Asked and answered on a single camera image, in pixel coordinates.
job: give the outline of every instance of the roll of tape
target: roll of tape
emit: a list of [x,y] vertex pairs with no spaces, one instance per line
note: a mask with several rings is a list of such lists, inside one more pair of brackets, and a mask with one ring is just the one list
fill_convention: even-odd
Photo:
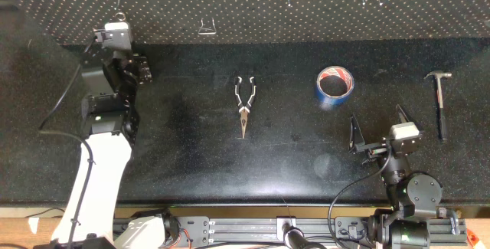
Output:
[[[347,92],[340,96],[331,96],[327,92],[320,87],[320,81],[323,80],[326,77],[340,77],[345,84],[347,85]],[[320,74],[318,75],[316,79],[316,95],[318,99],[320,100],[320,107],[323,109],[331,109],[334,106],[337,106],[343,102],[345,102],[349,96],[352,93],[352,90],[354,89],[354,78],[352,77],[352,74],[347,71],[343,67],[339,66],[331,66],[325,68]]]

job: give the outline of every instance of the pegboard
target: pegboard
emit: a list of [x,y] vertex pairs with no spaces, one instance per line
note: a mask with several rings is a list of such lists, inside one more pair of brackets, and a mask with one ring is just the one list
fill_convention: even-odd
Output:
[[[141,44],[490,37],[490,0],[13,1],[59,44],[86,43],[118,11]],[[202,18],[216,34],[198,34]]]

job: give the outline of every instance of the speckled black countertop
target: speckled black countertop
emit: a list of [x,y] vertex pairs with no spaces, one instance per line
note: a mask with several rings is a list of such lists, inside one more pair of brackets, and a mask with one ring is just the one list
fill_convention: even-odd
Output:
[[[71,54],[18,19],[2,28],[0,53],[0,204],[64,204],[80,161],[79,145],[44,137],[37,124],[76,67]],[[327,204],[345,185],[377,169],[348,154],[349,116],[368,143],[397,123],[395,106],[425,129],[412,169],[434,175],[450,205],[490,203],[490,39],[354,41],[304,44],[137,45],[154,81],[140,88],[141,116],[119,203]],[[327,66],[347,68],[351,98],[325,112],[315,79]],[[449,141],[437,139],[432,70],[443,80]],[[234,102],[234,77],[255,76],[256,102],[246,139]],[[245,86],[243,93],[248,92]],[[77,132],[81,78],[47,128]],[[341,203],[387,202],[379,179],[347,192]]]

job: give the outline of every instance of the pliers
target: pliers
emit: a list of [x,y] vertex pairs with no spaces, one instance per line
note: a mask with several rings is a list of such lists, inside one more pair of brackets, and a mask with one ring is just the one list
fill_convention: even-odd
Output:
[[255,77],[250,78],[250,83],[252,84],[252,93],[247,101],[246,105],[243,105],[242,99],[240,98],[240,85],[242,84],[242,78],[238,77],[235,82],[235,100],[237,101],[238,113],[240,113],[240,124],[242,125],[242,139],[245,139],[245,130],[247,129],[248,114],[252,109],[253,101],[255,100]]

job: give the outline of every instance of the hammer head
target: hammer head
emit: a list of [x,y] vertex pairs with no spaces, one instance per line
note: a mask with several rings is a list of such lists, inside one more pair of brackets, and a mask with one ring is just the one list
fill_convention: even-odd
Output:
[[428,73],[426,75],[426,77],[424,77],[424,78],[427,78],[429,76],[434,76],[436,79],[440,79],[440,78],[443,78],[443,77],[451,77],[452,76],[452,73],[450,73],[450,72],[442,72],[441,70],[435,70],[435,71],[432,71],[432,72]]

